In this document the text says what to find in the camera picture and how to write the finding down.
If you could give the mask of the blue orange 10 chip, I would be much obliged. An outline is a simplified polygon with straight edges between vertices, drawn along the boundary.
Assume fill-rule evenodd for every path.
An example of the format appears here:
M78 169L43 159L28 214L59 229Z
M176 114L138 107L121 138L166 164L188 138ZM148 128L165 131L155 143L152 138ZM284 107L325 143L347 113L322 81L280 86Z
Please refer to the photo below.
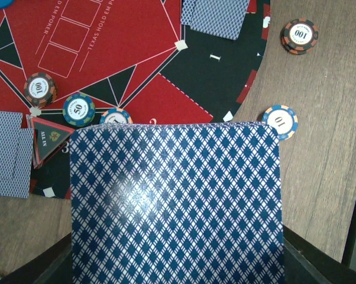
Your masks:
M132 124L130 114L122 108L111 108L104 112L100 118L100 124Z

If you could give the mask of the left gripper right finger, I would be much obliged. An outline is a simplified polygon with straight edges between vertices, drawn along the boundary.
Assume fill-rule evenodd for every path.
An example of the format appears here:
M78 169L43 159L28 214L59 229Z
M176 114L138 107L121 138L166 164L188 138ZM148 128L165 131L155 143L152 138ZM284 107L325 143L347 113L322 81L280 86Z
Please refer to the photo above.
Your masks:
M283 228L285 283L356 283L356 272Z

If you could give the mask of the brown red 100 chip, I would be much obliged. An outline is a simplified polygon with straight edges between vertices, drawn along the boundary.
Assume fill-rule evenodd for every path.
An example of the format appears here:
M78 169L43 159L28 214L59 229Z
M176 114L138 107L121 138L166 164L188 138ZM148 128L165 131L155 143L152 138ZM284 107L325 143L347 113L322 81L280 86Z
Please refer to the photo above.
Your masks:
M24 84L24 96L34 107L46 107L57 98L57 85L54 79L46 74L32 74Z

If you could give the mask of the triangular all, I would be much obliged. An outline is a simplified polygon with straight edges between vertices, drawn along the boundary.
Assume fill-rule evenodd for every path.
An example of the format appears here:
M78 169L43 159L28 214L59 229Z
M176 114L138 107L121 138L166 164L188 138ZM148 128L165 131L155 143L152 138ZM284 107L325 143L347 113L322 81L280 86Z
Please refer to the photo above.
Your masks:
M33 166L40 168L51 156L60 150L74 132L73 128L28 116L27 125L34 130Z

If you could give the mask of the blue small blind button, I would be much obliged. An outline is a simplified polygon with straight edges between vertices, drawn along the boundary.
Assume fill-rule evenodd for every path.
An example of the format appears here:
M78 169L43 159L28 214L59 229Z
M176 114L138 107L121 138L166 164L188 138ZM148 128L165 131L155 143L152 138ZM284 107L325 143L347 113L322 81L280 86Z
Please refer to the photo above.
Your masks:
M14 0L0 0L0 9L10 6L13 2Z

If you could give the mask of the green blue 50 chip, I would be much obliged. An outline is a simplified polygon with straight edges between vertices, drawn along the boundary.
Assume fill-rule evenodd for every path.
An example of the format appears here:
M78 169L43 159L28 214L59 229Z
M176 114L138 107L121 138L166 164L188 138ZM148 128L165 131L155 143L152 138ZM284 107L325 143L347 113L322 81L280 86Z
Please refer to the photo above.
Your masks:
M72 126L85 127L93 121L95 110L92 99L86 94L77 92L65 100L63 117Z

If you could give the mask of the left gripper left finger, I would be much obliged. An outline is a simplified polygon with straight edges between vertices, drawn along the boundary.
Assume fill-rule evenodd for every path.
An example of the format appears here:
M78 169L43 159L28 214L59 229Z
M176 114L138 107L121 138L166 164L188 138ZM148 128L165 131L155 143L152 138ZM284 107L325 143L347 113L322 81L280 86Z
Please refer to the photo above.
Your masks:
M0 283L72 283L72 235L7 276Z

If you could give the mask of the blue backed card deck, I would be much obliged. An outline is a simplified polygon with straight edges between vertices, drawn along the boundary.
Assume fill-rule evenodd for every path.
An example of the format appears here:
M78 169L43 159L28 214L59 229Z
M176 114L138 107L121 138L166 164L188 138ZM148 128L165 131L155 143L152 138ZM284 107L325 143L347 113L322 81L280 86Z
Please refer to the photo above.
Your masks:
M261 122L70 138L73 283L283 283L279 138Z

